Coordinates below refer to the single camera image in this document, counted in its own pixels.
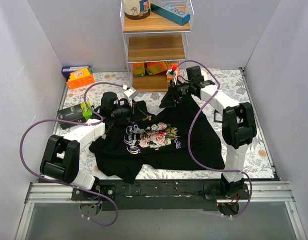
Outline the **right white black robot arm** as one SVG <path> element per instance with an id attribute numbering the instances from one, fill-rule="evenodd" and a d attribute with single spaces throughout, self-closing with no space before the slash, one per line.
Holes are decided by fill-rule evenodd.
<path id="1" fill-rule="evenodd" d="M 227 144 L 225 168 L 218 183 L 207 184 L 207 197 L 231 199 L 240 192 L 247 193 L 243 171 L 248 146 L 256 137 L 257 129 L 251 103 L 240 103 L 220 90 L 217 79 L 208 80 L 199 65 L 186 69 L 188 83 L 172 82 L 161 100 L 160 108 L 172 108 L 188 95 L 195 95 L 210 104 L 222 116 L 222 137 Z"/>

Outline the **black floral print t-shirt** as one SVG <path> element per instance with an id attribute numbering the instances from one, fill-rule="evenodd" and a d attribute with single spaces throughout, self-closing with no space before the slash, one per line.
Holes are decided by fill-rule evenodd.
<path id="1" fill-rule="evenodd" d="M 105 138 L 89 146 L 98 169 L 133 184 L 143 165 L 159 170 L 201 170 L 201 164 L 222 170 L 221 141 L 192 96 L 165 108 L 150 121 L 114 124 Z"/>

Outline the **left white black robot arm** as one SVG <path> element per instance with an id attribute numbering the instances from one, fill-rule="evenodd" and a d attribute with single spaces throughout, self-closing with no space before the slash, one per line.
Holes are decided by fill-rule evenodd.
<path id="1" fill-rule="evenodd" d="M 87 120 L 86 126 L 80 126 L 63 136 L 52 135 L 47 141 L 40 173 L 54 180 L 83 189 L 83 194 L 89 200 L 95 200 L 100 194 L 96 178 L 79 168 L 80 151 L 89 143 L 105 135 L 105 130 L 115 121 L 138 122 L 149 116 L 146 103 L 134 101 L 127 93 L 118 99 L 113 92 L 106 92 L 101 98 L 101 105 L 96 113 L 104 118 L 98 124 L 96 118 Z"/>

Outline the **white wire wooden shelf rack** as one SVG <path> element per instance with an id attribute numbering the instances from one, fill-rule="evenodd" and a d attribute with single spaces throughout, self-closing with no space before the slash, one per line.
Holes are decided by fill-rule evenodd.
<path id="1" fill-rule="evenodd" d="M 125 16 L 120 6 L 120 21 L 124 41 L 125 61 L 130 75 L 130 84 L 139 92 L 165 92 L 169 81 L 166 72 L 155 75 L 147 73 L 134 77 L 132 63 L 167 61 L 178 63 L 186 59 L 188 37 L 194 19 L 194 9 L 189 0 L 165 0 L 164 3 L 186 10 L 190 21 L 180 26 L 154 12 L 144 19 L 133 20 Z"/>

